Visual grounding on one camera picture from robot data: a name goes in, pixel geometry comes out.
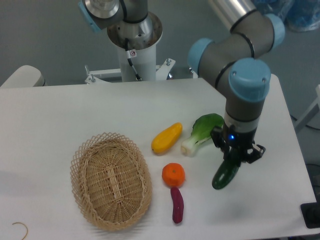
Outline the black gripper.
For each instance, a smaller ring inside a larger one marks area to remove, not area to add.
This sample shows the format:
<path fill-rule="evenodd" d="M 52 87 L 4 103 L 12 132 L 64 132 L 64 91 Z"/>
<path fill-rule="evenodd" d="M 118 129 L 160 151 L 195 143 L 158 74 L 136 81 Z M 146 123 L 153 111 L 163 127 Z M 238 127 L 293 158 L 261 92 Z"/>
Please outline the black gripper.
<path fill-rule="evenodd" d="M 210 136 L 216 148 L 223 152 L 223 159 L 228 158 L 231 149 L 236 149 L 241 162 L 252 164 L 262 158 L 266 148 L 255 143 L 256 129 L 248 132 L 239 132 L 234 125 L 228 127 L 214 127 Z"/>

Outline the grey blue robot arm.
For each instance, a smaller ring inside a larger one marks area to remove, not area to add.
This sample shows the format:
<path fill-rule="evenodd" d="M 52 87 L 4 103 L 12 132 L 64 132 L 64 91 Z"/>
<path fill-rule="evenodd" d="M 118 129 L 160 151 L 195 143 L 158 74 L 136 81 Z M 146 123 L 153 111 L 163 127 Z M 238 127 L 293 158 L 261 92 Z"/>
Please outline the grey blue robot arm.
<path fill-rule="evenodd" d="M 249 0 L 212 0 L 210 5 L 229 29 L 220 43 L 208 38 L 196 41 L 189 50 L 191 69 L 226 99 L 224 124 L 210 135 L 223 152 L 225 162 L 253 163 L 265 153 L 254 141 L 271 71 L 260 56 L 277 47 L 285 37 L 282 20 L 262 15 Z M 160 72 L 154 57 L 137 54 L 157 44 L 162 25 L 149 12 L 145 0 L 81 0 L 78 7 L 95 31 L 108 30 L 109 39 L 121 49 L 124 81 L 154 80 Z"/>

